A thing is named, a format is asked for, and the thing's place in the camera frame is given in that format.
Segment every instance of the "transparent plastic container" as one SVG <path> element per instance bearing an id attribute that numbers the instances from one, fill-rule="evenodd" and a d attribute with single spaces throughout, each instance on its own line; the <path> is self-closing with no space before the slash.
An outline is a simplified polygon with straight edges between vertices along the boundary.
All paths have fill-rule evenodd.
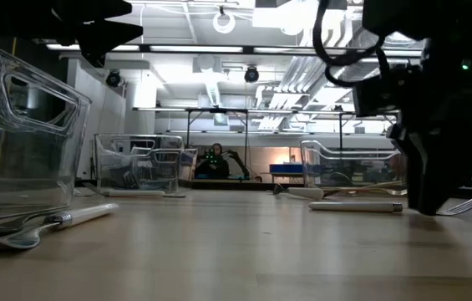
<path id="1" fill-rule="evenodd" d="M 0 50 L 0 218 L 69 205 L 89 105 Z"/>
<path id="2" fill-rule="evenodd" d="M 178 191 L 184 152 L 181 137 L 97 134 L 94 138 L 97 187 L 101 191 Z"/>
<path id="3" fill-rule="evenodd" d="M 195 177 L 197 149 L 185 149 L 180 157 L 180 180 L 193 181 Z"/>
<path id="4" fill-rule="evenodd" d="M 330 150 L 319 141 L 301 142 L 306 187 L 370 186 L 403 180 L 396 150 Z"/>

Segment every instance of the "wall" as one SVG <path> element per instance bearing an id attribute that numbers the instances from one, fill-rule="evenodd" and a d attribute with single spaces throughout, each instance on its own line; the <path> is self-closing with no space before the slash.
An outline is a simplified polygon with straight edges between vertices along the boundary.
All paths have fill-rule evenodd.
<path id="1" fill-rule="evenodd" d="M 136 111 L 134 107 L 155 107 L 155 86 L 148 84 L 128 84 L 126 90 L 126 134 L 154 134 L 155 112 Z"/>
<path id="2" fill-rule="evenodd" d="M 79 159 L 77 177 L 91 179 L 90 161 L 93 155 L 93 138 L 96 133 L 123 133 L 126 100 L 103 84 L 104 78 L 93 74 L 92 68 L 83 66 L 77 59 L 69 60 L 67 82 L 91 101 L 84 143 Z"/>

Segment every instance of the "table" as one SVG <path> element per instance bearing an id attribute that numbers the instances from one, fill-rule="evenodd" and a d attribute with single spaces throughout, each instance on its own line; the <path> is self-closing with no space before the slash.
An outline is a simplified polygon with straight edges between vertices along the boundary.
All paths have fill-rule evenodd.
<path id="1" fill-rule="evenodd" d="M 111 201 L 118 215 L 0 253 L 0 300 L 472 300 L 472 212 L 311 212 L 261 191 Z"/>
<path id="2" fill-rule="evenodd" d="M 275 182 L 275 177 L 293 177 L 302 178 L 304 174 L 301 172 L 261 172 L 260 175 L 271 175 L 272 182 Z"/>

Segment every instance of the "security camera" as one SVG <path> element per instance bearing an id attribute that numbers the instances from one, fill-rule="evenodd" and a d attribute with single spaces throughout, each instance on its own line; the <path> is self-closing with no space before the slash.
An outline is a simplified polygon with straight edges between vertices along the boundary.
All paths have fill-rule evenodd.
<path id="1" fill-rule="evenodd" d="M 256 66 L 249 66 L 245 72 L 245 81 L 247 83 L 255 83 L 260 78 L 260 74 L 258 73 L 258 69 Z"/>
<path id="2" fill-rule="evenodd" d="M 123 83 L 123 80 L 122 80 L 122 78 L 121 78 L 120 75 L 119 75 L 119 71 L 118 71 L 118 70 L 111 70 L 111 71 L 109 71 L 109 75 L 108 75 L 108 77 L 105 79 L 105 83 L 106 83 L 109 87 L 112 87 L 112 88 L 120 87 L 120 85 L 122 85 L 122 83 Z"/>

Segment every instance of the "person sitting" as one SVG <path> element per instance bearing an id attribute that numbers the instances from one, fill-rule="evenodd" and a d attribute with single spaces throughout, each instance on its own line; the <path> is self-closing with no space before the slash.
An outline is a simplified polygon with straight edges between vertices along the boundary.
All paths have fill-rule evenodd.
<path id="1" fill-rule="evenodd" d="M 196 175 L 206 175 L 208 179 L 226 179 L 230 175 L 228 162 L 222 157 L 222 145 L 215 143 L 204 155 L 198 156 L 200 163 Z"/>

